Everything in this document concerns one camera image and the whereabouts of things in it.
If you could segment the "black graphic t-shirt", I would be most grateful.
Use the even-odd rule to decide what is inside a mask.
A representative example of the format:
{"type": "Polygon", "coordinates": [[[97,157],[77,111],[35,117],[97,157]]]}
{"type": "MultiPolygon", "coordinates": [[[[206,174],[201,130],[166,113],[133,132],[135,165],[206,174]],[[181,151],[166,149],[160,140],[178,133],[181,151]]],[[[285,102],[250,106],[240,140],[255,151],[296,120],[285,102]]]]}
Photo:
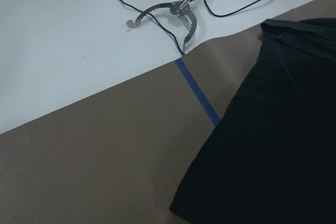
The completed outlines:
{"type": "Polygon", "coordinates": [[[335,19],[268,19],[257,62],[179,184],[191,223],[335,223],[335,19]]]}

